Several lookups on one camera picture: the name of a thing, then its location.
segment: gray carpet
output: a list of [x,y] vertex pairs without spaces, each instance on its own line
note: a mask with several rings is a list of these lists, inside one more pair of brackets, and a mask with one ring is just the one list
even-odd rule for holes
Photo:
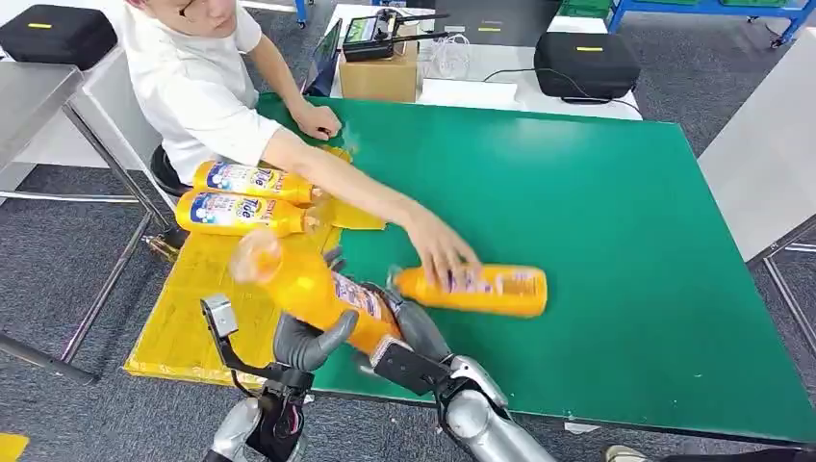
[[[318,2],[305,31],[289,14],[255,12],[298,81],[308,63],[304,50],[317,43],[333,8]],[[740,18],[630,14],[622,34],[644,64],[637,97],[645,116],[679,122],[698,154],[784,52],[766,50],[764,28]],[[106,170],[46,166],[37,167],[21,189],[124,193]],[[132,206],[7,201],[0,207],[3,332],[57,354],[139,219],[139,209]],[[816,321],[816,261],[783,254],[780,266]],[[77,358],[82,367],[102,373],[97,385],[80,387],[0,354],[0,431],[32,438],[22,460],[200,460],[239,394],[225,387],[133,377],[120,368],[168,270],[144,246],[137,250]],[[816,398],[816,359],[804,349],[768,274],[756,269],[753,276]],[[427,409],[318,398],[306,413],[309,462],[466,460],[437,434]],[[528,416],[520,422],[565,461],[600,461],[611,444],[654,456],[754,448],[614,428],[574,436],[561,423]]]

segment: yellow bottle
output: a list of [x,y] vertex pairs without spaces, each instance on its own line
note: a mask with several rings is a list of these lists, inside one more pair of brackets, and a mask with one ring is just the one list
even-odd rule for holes
[[401,294],[427,306],[531,318],[547,303],[547,279],[533,267],[484,265],[479,274],[466,268],[464,288],[451,277],[449,293],[429,283],[422,268],[402,269],[389,279]]
[[252,231],[241,240],[230,270],[236,281],[261,284],[275,306],[320,330],[349,308],[357,310],[348,342],[369,356],[381,341],[402,339],[391,309],[378,294],[329,269],[316,250],[279,240],[267,230]]
[[283,237],[309,232],[320,224],[319,208],[299,209],[283,200],[224,192],[189,191],[176,205],[182,228],[204,234],[243,236],[268,227]]
[[198,166],[192,186],[198,190],[283,199],[294,204],[311,204],[323,195],[320,188],[283,170],[215,161]]

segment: man's hand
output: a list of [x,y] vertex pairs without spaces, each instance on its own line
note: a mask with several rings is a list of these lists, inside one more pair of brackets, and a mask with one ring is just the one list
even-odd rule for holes
[[476,252],[439,217],[422,206],[408,217],[403,228],[420,255],[428,281],[438,281],[443,289],[450,291],[448,272],[453,276],[457,287],[464,286],[463,260],[476,272],[479,271],[481,263]]
[[289,113],[297,122],[300,131],[312,138],[328,141],[337,136],[343,125],[331,109],[325,106],[314,106],[305,99],[292,104]]

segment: orange bottle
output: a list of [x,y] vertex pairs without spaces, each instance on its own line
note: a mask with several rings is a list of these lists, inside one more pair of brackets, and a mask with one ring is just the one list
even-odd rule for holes
[[215,161],[198,166],[192,186],[199,190],[282,199],[294,204],[311,204],[323,196],[317,186],[283,170]]
[[378,294],[329,269],[317,251],[279,240],[268,230],[254,230],[241,240],[230,270],[236,281],[264,286],[276,306],[321,330],[345,310],[357,310],[348,342],[369,356],[383,340],[402,339]]
[[224,192],[189,191],[176,204],[182,228],[204,234],[243,236],[257,227],[280,237],[311,231],[320,224],[320,207],[299,209],[283,200]]
[[533,267],[483,265],[479,274],[466,267],[464,287],[451,277],[449,293],[429,283],[422,268],[400,269],[389,286],[426,306],[523,318],[541,315],[547,303],[547,279]]

